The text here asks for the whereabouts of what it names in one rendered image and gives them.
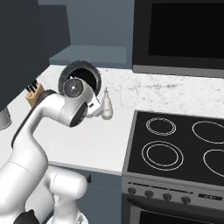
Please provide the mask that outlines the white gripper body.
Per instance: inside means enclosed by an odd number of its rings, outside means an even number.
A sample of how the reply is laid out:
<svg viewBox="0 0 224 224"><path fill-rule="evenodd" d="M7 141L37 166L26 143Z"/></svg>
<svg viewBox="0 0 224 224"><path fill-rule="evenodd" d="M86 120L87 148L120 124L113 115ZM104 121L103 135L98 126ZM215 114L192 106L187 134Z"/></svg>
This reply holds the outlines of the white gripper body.
<svg viewBox="0 0 224 224"><path fill-rule="evenodd" d="M87 118L93 116L100 116L102 114L102 105L95 95L93 95L91 101L87 104Z"/></svg>

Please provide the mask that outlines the large black bowl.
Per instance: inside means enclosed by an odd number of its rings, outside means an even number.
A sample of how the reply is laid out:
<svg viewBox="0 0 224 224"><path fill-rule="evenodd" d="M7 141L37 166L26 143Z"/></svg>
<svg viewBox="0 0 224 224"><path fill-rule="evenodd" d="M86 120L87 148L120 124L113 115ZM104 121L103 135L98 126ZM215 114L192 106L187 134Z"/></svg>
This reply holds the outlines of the large black bowl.
<svg viewBox="0 0 224 224"><path fill-rule="evenodd" d="M84 80L98 95L102 87L102 77L99 70L85 60L76 60L68 65L61 73L58 81L58 90L63 95L63 86L70 78L80 78Z"/></svg>

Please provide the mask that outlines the blue-grey base cabinet door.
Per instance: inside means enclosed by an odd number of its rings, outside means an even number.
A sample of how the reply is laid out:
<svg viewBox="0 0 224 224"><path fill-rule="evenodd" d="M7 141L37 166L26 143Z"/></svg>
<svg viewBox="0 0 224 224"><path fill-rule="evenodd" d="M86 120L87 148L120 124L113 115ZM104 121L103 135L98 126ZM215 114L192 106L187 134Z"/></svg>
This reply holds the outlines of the blue-grey base cabinet door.
<svg viewBox="0 0 224 224"><path fill-rule="evenodd" d="M56 167L78 172L86 178L91 177L86 194L78 200L78 207L87 217L89 224L121 224L122 173L120 171L61 165Z"/></svg>

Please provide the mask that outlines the dark cabinet door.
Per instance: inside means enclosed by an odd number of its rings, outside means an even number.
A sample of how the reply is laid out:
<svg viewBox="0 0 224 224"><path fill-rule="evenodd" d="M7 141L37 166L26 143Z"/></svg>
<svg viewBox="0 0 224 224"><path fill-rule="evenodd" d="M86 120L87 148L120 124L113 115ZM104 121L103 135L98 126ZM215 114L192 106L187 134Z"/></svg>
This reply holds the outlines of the dark cabinet door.
<svg viewBox="0 0 224 224"><path fill-rule="evenodd" d="M48 67L38 0L0 0L0 111Z"/></svg>

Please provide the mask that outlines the white bottle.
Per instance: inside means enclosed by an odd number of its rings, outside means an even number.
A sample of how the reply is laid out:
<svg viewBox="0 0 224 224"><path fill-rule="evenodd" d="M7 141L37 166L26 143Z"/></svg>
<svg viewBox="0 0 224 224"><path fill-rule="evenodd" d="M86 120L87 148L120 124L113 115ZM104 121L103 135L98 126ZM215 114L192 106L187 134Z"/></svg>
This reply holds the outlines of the white bottle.
<svg viewBox="0 0 224 224"><path fill-rule="evenodd" d="M109 98L109 91L105 89L104 96L102 99L102 118L104 120L110 120L113 116L112 102Z"/></svg>

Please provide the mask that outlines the wooden knife block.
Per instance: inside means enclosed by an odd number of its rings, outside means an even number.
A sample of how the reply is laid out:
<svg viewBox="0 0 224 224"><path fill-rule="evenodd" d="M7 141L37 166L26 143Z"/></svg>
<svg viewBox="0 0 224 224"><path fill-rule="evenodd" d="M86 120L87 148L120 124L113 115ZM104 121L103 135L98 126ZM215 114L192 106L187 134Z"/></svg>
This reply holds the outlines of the wooden knife block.
<svg viewBox="0 0 224 224"><path fill-rule="evenodd" d="M36 80L30 84L26 90L26 100L29 102L30 106L33 108L39 96L44 92L44 88L41 83Z"/></svg>

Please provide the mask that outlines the black hob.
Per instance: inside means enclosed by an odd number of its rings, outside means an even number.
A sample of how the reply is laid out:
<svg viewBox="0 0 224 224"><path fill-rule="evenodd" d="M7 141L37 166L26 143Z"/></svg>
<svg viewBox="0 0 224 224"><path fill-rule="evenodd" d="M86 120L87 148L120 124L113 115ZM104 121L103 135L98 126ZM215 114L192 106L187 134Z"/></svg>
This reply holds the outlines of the black hob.
<svg viewBox="0 0 224 224"><path fill-rule="evenodd" d="M224 186L224 119L136 111L122 172Z"/></svg>

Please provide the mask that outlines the grey metal canister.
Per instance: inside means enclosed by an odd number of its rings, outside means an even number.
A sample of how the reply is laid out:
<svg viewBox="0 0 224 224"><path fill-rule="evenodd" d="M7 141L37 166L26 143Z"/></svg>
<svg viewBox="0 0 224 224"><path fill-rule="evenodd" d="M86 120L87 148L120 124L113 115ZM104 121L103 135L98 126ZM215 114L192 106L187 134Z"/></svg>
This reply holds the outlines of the grey metal canister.
<svg viewBox="0 0 224 224"><path fill-rule="evenodd" d="M4 130L11 125L11 115L8 108L4 108L0 112L0 130Z"/></svg>

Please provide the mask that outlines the black microwave oven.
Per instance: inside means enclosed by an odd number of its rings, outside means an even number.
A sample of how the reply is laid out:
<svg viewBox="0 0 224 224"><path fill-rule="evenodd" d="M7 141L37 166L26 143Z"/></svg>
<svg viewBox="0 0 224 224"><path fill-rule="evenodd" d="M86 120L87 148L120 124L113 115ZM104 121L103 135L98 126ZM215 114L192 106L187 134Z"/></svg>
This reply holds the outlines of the black microwave oven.
<svg viewBox="0 0 224 224"><path fill-rule="evenodd" d="M224 0L135 0L132 70L224 78Z"/></svg>

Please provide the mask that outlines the oven door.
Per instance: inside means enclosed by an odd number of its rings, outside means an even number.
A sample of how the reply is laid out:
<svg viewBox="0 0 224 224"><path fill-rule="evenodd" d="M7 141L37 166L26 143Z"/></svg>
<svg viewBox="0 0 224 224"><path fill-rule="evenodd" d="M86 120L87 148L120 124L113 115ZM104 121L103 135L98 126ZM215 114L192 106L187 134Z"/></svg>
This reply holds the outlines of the oven door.
<svg viewBox="0 0 224 224"><path fill-rule="evenodd" d="M146 211L129 203L127 201L128 197L134 199L148 199L123 193L121 224L224 224L224 221L193 218L189 214L181 215L171 212L161 212L158 210Z"/></svg>

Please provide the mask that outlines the open blue-grey wall cabinet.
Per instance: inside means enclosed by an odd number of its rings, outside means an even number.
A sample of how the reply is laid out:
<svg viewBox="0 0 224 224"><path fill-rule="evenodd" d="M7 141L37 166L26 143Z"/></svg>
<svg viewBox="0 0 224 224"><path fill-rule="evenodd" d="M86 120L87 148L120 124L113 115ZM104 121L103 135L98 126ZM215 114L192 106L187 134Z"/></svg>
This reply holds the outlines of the open blue-grey wall cabinet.
<svg viewBox="0 0 224 224"><path fill-rule="evenodd" d="M134 0L38 0L50 63L132 67Z"/></svg>

